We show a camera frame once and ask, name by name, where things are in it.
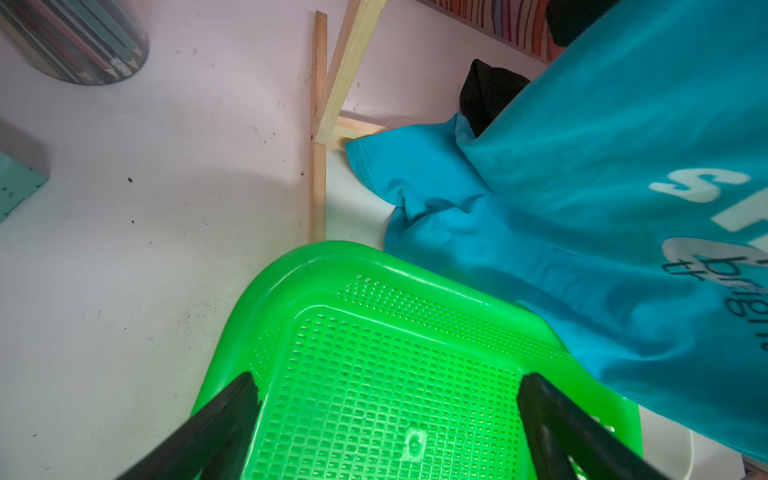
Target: striped pattern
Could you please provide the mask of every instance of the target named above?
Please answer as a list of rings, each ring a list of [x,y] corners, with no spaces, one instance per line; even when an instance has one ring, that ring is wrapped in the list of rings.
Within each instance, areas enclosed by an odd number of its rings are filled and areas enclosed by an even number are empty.
[[[426,0],[546,61],[548,0]]]
[[[39,71],[74,84],[128,78],[149,52],[121,0],[0,0],[0,31]]]

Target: wooden frame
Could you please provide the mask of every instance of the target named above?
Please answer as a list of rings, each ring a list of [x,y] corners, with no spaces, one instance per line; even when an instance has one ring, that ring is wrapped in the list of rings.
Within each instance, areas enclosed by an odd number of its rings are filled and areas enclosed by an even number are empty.
[[[310,242],[326,239],[326,147],[344,148],[347,141],[385,128],[340,115],[355,74],[366,53],[386,0],[349,0],[339,40],[326,72],[328,17],[315,14],[310,141]]]

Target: blue fabric bag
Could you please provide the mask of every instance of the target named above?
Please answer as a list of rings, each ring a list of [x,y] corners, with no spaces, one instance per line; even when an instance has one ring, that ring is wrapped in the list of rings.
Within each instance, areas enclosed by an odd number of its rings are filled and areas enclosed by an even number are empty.
[[[768,2],[623,0],[475,138],[347,144],[386,251],[544,318],[596,379],[768,460]]]

